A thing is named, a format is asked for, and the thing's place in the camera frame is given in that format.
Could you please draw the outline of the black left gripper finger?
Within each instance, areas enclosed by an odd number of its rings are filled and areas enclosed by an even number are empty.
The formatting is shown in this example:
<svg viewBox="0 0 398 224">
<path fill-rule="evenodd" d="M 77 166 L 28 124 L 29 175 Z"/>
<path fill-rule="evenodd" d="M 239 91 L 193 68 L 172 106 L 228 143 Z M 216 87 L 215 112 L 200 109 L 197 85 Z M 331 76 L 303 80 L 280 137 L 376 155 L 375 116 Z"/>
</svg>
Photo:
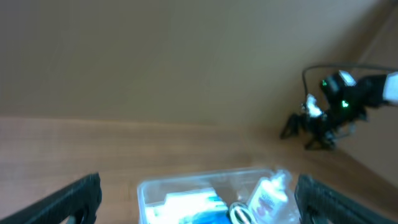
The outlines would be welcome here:
<svg viewBox="0 0 398 224">
<path fill-rule="evenodd" d="M 100 175 L 92 173 L 3 218 L 1 223 L 61 223 L 68 217 L 76 223 L 95 223 L 101 202 Z"/>
</svg>

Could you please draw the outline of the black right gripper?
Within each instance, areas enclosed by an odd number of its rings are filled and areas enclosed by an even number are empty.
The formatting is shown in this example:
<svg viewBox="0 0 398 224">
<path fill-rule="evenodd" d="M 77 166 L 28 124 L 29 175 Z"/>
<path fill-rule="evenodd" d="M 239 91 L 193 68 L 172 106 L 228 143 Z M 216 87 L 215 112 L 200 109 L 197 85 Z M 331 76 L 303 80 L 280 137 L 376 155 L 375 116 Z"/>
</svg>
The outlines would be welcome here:
<svg viewBox="0 0 398 224">
<path fill-rule="evenodd" d="M 298 136 L 302 130 L 312 134 L 305 149 L 335 149 L 335 131 L 341 124 L 341 118 L 329 111 L 317 117 L 292 113 L 279 137 Z M 299 175 L 294 197 L 301 224 L 397 224 L 309 175 Z"/>
</svg>

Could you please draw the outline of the clear spray bottle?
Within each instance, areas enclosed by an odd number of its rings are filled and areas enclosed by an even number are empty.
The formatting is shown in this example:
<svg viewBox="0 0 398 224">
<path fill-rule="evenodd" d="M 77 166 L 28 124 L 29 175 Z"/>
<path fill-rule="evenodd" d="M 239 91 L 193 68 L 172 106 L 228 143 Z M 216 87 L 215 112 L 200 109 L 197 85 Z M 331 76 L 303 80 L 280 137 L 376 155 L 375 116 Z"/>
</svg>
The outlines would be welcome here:
<svg viewBox="0 0 398 224">
<path fill-rule="evenodd" d="M 248 208 L 258 223 L 275 223 L 289 202 L 287 188 L 291 174 L 279 169 L 271 177 L 261 177 L 248 200 Z"/>
</svg>

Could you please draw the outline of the green round-logo box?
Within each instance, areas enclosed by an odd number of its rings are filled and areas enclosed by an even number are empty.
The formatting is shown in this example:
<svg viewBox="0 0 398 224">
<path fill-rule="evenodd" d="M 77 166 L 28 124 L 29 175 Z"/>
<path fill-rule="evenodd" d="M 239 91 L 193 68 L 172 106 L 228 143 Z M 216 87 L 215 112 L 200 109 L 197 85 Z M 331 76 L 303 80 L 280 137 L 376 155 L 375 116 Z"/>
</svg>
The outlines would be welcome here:
<svg viewBox="0 0 398 224">
<path fill-rule="evenodd" d="M 256 224 L 254 215 L 248 206 L 242 202 L 234 202 L 229 207 L 229 219 L 232 224 Z"/>
</svg>

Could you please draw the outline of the blue box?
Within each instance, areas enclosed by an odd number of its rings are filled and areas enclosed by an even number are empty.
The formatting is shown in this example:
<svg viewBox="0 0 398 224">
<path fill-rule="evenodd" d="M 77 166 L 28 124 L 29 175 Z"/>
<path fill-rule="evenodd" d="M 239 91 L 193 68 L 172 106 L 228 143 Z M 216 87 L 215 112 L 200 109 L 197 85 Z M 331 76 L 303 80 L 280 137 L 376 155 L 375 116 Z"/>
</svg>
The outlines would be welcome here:
<svg viewBox="0 0 398 224">
<path fill-rule="evenodd" d="M 179 224 L 231 224 L 227 212 L 207 211 L 197 213 L 190 217 L 184 217 L 178 221 Z"/>
</svg>

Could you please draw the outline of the white Panadol box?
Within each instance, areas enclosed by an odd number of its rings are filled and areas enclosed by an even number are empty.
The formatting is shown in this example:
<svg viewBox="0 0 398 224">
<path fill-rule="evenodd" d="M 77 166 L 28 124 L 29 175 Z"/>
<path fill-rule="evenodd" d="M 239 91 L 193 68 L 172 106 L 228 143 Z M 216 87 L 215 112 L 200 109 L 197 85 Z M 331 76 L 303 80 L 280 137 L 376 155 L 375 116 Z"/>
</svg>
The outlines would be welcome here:
<svg viewBox="0 0 398 224">
<path fill-rule="evenodd" d="M 147 223 L 195 223 L 202 216 L 229 210 L 227 203 L 214 188 L 172 192 L 163 202 L 145 206 Z"/>
</svg>

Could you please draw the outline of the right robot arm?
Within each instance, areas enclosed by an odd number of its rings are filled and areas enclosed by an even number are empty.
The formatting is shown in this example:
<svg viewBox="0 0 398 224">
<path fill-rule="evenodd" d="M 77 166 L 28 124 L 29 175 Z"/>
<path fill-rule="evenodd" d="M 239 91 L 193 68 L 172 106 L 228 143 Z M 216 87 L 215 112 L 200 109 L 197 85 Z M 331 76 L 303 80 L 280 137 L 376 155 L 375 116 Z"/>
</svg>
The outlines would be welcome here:
<svg viewBox="0 0 398 224">
<path fill-rule="evenodd" d="M 300 130 L 312 135 L 305 145 L 311 150 L 315 143 L 321 149 L 333 149 L 336 132 L 357 120 L 366 120 L 366 108 L 379 108 L 397 103 L 396 73 L 369 75 L 359 80 L 339 71 L 320 81 L 319 86 L 328 102 L 321 110 L 312 96 L 302 106 L 300 114 L 289 116 L 280 133 L 281 139 L 295 136 Z M 295 188 L 295 201 L 301 223 L 391 223 L 391 220 L 351 200 L 327 185 L 300 175 Z"/>
</svg>

